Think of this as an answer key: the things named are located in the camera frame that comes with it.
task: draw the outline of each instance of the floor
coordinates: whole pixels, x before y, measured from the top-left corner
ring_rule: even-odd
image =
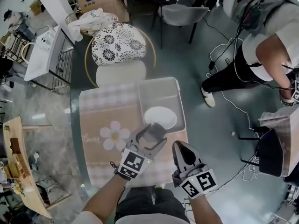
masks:
[[[190,5],[190,0],[184,0],[183,3]],[[229,20],[221,7],[209,12],[205,18],[228,38],[235,36],[237,25]],[[206,106],[200,94],[200,84],[208,73],[210,51],[227,41],[202,21],[198,24],[192,45],[188,44],[191,26],[165,28],[164,48],[161,50],[159,26],[157,23],[151,32],[151,19],[151,16],[147,16],[133,21],[134,26],[150,36],[156,47],[157,67],[148,78],[175,77],[178,80],[189,143],[199,150],[202,160],[214,170],[219,185],[222,185],[243,167],[240,157],[249,159],[255,150],[254,142],[238,140],[238,135],[253,136],[248,129],[247,116],[224,100],[221,93],[215,94],[216,107],[213,109]],[[220,47],[212,57],[216,58],[224,49]],[[226,58],[232,60],[232,54],[232,48],[224,53],[216,64],[218,69],[226,66]],[[258,125],[257,119],[262,112],[275,112],[281,107],[278,91],[264,87],[226,91],[224,95],[248,112],[251,125]],[[13,103],[5,107],[5,120],[21,115],[26,125],[52,124],[55,127],[47,131],[29,132],[25,142],[29,153],[40,153],[40,171],[51,175],[73,194],[71,201],[51,211],[55,223],[70,223],[87,202],[88,194],[80,187],[80,174],[72,149],[69,91],[57,95],[39,87],[15,84],[13,91],[6,94],[6,99]],[[245,179],[250,179],[251,175],[247,170]],[[173,184],[167,184],[166,188],[173,190],[180,201],[186,197],[182,190],[174,189]],[[282,179],[258,174],[257,178],[246,182],[239,176],[211,197],[209,202],[223,223],[266,224],[279,207],[285,192],[286,185]],[[49,223],[49,220],[38,217],[36,223]]]

